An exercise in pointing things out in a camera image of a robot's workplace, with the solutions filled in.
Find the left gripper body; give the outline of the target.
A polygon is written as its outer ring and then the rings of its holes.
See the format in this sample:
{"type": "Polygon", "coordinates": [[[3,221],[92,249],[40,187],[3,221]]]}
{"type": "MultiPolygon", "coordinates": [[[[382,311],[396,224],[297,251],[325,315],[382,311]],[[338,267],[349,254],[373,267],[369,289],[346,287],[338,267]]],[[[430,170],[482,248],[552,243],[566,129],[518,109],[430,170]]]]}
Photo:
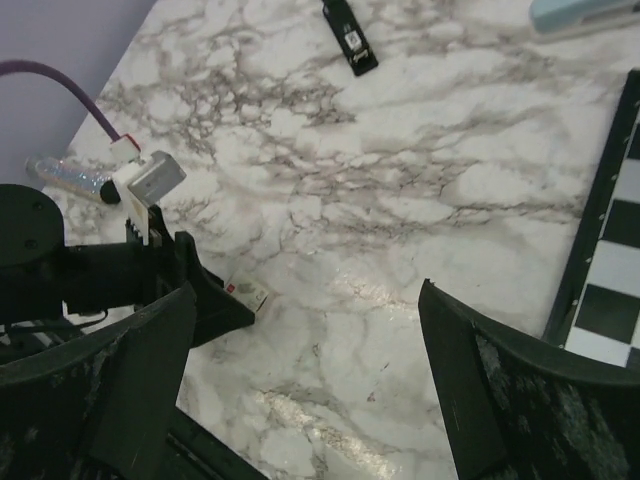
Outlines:
{"type": "Polygon", "coordinates": [[[169,233],[164,216],[158,205],[148,210],[148,242],[144,243],[142,232],[132,220],[125,223],[126,240],[140,244],[142,252],[141,293],[134,301],[136,310],[147,306],[184,283],[195,283],[200,270],[194,237],[186,231],[169,233]]]}

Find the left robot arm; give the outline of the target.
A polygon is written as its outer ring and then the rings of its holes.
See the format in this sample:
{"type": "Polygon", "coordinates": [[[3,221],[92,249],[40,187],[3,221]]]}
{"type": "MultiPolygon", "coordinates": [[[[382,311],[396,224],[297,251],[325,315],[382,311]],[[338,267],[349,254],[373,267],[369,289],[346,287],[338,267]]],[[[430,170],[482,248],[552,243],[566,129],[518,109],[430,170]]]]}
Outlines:
{"type": "Polygon", "coordinates": [[[193,344],[254,324],[255,315],[200,262],[194,238],[169,233],[159,206],[149,208],[150,242],[132,222],[123,243],[65,243],[63,215],[43,192],[1,187],[1,309],[4,323],[55,320],[146,307],[190,284],[196,297],[193,344]]]}

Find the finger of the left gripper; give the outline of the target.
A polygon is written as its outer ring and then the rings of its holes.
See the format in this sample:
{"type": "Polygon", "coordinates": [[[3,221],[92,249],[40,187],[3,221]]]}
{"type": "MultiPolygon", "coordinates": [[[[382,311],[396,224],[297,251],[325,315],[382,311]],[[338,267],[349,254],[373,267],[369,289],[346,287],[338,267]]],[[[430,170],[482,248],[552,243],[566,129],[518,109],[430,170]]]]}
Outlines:
{"type": "Polygon", "coordinates": [[[252,326],[255,314],[224,289],[224,282],[200,262],[194,238],[179,231],[174,237],[177,285],[188,282],[196,295],[193,347],[252,326]]]}

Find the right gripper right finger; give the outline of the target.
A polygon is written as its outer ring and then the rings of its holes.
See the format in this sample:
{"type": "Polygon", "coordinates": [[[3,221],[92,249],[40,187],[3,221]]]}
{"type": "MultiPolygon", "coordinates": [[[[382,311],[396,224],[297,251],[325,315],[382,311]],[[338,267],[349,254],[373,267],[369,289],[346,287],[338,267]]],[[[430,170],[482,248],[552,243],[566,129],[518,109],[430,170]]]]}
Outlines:
{"type": "Polygon", "coordinates": [[[490,319],[430,280],[418,308],[459,478],[638,478],[638,373],[490,319]]]}

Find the light blue stapler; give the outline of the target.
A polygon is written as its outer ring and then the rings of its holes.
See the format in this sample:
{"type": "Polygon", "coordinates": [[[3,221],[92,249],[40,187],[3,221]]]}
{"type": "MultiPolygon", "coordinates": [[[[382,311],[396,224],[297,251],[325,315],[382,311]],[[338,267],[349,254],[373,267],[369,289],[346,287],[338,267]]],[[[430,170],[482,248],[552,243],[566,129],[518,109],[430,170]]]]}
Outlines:
{"type": "Polygon", "coordinates": [[[639,21],[633,0],[535,0],[529,6],[534,38],[551,42],[639,21]]]}

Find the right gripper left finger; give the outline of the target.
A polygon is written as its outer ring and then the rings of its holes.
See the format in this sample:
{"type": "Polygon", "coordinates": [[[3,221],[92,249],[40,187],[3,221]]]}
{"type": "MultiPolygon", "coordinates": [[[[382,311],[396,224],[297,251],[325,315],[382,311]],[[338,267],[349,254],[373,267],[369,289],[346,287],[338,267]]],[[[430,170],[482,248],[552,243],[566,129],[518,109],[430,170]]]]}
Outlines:
{"type": "Polygon", "coordinates": [[[2,478],[152,478],[195,319],[185,285],[117,323],[3,365],[2,478]]]}

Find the black stapler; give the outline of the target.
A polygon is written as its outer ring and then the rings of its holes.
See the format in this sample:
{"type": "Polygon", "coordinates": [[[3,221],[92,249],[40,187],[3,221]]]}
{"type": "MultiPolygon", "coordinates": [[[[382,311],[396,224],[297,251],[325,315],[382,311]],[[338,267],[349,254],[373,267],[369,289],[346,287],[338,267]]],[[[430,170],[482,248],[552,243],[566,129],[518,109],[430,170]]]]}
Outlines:
{"type": "Polygon", "coordinates": [[[323,15],[353,74],[360,77],[378,66],[377,58],[345,0],[323,0],[323,15]]]}

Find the small cardboard staple box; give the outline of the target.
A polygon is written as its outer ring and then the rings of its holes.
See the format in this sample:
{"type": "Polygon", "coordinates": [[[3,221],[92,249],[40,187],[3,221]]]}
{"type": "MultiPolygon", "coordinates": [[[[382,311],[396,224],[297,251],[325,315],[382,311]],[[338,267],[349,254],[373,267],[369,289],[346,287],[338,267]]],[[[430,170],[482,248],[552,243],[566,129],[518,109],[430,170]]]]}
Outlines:
{"type": "Polygon", "coordinates": [[[254,314],[260,312],[270,296],[270,290],[265,284],[240,269],[231,275],[224,289],[254,314]]]}

